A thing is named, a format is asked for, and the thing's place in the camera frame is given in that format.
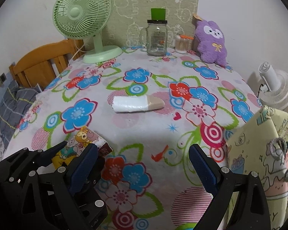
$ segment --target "gray drawstring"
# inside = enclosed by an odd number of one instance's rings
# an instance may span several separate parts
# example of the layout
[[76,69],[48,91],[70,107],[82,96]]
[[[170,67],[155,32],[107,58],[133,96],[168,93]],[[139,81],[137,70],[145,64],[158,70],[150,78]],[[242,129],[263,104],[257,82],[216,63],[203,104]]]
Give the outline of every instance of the gray drawstring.
[[[273,151],[273,145],[276,144],[276,143],[278,143],[280,145],[280,148],[283,151],[283,156],[282,155],[277,155],[277,153]],[[269,145],[270,152],[271,152],[271,155],[274,158],[274,160],[279,161],[281,158],[285,158],[288,146],[286,144],[286,141],[282,137],[274,138],[273,140],[271,140],[268,143],[268,145]]]
[[[282,155],[277,155],[277,153],[273,151],[273,145],[276,143],[280,145],[280,148],[282,150]],[[288,150],[288,145],[287,145],[287,142],[282,137],[274,138],[272,141],[268,143],[268,145],[269,145],[270,152],[274,160],[280,161],[281,158],[285,159],[285,156]],[[288,169],[285,172],[284,180],[285,182],[288,182]]]

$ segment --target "paper tag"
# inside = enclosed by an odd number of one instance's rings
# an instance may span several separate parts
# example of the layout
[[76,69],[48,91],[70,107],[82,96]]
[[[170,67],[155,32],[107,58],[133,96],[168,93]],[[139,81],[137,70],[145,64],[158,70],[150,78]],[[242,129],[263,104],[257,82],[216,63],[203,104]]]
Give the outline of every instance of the paper tag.
[[106,156],[109,153],[111,153],[113,149],[108,145],[108,143],[105,143],[99,150],[98,150],[98,156]]
[[200,21],[203,20],[203,19],[202,19],[200,16],[198,16],[197,14],[193,14],[193,17],[194,17],[195,19],[197,19],[197,20],[200,20]]

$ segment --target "cartoon printed fabric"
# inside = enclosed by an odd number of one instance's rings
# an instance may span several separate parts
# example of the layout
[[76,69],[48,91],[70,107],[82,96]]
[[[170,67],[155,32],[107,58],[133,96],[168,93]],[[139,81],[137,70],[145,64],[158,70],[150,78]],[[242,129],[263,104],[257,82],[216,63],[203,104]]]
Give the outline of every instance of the cartoon printed fabric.
[[[285,146],[269,142],[284,138]],[[227,141],[228,164],[234,173],[256,171],[266,194],[271,229],[279,229],[288,202],[288,113],[264,106]],[[229,205],[229,217],[237,193]]]
[[[114,96],[143,94],[165,107],[111,107]],[[229,65],[205,64],[193,51],[151,57],[138,47],[103,63],[73,62],[37,100],[33,120],[21,121],[5,156],[24,146],[50,148],[88,126],[113,148],[95,186],[109,212],[100,228],[108,230],[193,229],[211,195],[189,161],[190,145],[226,166],[225,141],[261,106]]]
[[95,144],[98,148],[98,156],[106,156],[112,152],[108,143],[98,134],[83,126],[68,143],[53,158],[52,163],[57,169],[62,165],[69,165],[77,156],[80,156],[88,144]]

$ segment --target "fan base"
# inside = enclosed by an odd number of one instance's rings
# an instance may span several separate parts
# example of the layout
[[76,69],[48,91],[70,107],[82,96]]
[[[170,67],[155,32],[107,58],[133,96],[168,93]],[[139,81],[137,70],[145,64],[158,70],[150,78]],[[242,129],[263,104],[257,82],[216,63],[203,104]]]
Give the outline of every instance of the fan base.
[[121,55],[123,50],[118,46],[104,46],[103,51],[95,53],[95,50],[87,52],[83,57],[83,62],[86,64],[93,64],[104,62]]

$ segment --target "yellow bow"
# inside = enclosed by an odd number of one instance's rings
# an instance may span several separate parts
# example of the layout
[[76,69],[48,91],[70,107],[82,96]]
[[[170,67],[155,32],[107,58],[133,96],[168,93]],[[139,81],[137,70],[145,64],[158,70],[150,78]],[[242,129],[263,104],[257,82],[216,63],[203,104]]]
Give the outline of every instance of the yellow bow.
[[212,45],[213,45],[214,47],[216,47],[216,51],[219,51],[219,52],[220,52],[220,48],[222,48],[222,45],[218,45],[218,44],[216,44],[216,43],[212,43]]

